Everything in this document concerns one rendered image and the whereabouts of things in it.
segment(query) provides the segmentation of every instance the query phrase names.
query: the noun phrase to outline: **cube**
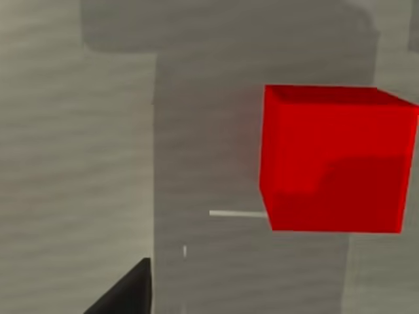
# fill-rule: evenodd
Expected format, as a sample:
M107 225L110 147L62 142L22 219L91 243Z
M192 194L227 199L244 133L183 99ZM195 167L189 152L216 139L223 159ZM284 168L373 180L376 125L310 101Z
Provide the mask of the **cube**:
M417 114L372 87L265 86L259 188L272 229L400 233Z

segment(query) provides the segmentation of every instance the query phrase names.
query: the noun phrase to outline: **cube's side face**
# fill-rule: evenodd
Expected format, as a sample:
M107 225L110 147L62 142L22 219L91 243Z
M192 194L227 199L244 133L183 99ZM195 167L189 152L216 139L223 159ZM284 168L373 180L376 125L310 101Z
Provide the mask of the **cube's side face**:
M264 120L267 134L274 130L275 136L263 139L268 145L261 168L272 229L400 232L415 110L397 103L296 104L278 98L272 102L276 114Z

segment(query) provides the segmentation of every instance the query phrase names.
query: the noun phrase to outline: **black triangular object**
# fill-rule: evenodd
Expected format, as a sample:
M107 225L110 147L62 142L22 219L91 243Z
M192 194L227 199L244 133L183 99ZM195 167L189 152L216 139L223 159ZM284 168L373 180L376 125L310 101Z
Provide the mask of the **black triangular object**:
M144 258L84 314L151 314L151 259Z

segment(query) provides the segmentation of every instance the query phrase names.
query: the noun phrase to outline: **horizontal white line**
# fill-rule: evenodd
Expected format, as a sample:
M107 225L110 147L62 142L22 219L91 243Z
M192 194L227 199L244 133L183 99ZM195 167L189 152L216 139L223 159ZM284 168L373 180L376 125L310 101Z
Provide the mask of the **horizontal white line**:
M264 211L210 211L210 216L268 218Z

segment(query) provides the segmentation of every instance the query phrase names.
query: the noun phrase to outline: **red block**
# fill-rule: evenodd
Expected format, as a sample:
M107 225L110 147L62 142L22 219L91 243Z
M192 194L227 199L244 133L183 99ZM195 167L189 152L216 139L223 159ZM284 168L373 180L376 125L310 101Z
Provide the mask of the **red block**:
M266 86L259 186L272 229L401 232L417 114L376 88Z

